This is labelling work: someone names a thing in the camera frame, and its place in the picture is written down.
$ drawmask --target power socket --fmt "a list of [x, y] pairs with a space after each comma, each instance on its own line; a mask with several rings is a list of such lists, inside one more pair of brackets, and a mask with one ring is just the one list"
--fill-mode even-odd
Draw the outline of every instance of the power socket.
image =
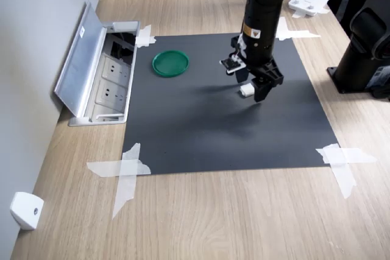
[[96, 103], [124, 113], [127, 90], [108, 80], [101, 80], [97, 89]]
[[130, 68], [125, 63], [106, 56], [102, 76], [104, 79], [127, 88], [130, 80]]

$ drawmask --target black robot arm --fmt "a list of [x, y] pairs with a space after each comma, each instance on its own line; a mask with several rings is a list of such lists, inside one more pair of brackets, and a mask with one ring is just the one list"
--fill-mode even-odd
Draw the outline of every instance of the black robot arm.
[[221, 60], [228, 75], [237, 82], [247, 80], [249, 73], [255, 87], [255, 101], [264, 100], [270, 90], [283, 83], [272, 56], [283, 0], [247, 0], [241, 34], [232, 39], [235, 52]]

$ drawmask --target floor power outlet box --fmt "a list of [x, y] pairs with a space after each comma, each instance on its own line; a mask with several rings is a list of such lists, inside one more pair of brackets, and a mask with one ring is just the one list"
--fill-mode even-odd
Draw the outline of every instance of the floor power outlet box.
[[54, 89], [69, 126], [126, 122], [139, 31], [139, 21], [100, 22], [87, 4]]

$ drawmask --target green plastic lid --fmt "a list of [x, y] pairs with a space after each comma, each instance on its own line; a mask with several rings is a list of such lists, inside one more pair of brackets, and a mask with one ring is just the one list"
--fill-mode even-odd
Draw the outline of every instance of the green plastic lid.
[[182, 51], [164, 51], [154, 57], [154, 71], [163, 77], [174, 77], [182, 74], [188, 68], [190, 60]]

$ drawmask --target wooden desk surface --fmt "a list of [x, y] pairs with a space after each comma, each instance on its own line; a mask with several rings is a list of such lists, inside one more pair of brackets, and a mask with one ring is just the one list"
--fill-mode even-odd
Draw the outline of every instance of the wooden desk surface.
[[[154, 35], [238, 32], [246, 0], [101, 0], [101, 20], [141, 20]], [[325, 71], [348, 38], [331, 14], [292, 19], [294, 40], [342, 147], [380, 161], [351, 166], [344, 199], [328, 167], [157, 175], [137, 179], [135, 199], [114, 220], [117, 178], [87, 161], [118, 160], [124, 125], [67, 126], [64, 111], [34, 193], [38, 229], [20, 233], [13, 259], [389, 259], [390, 103], [342, 96]]]

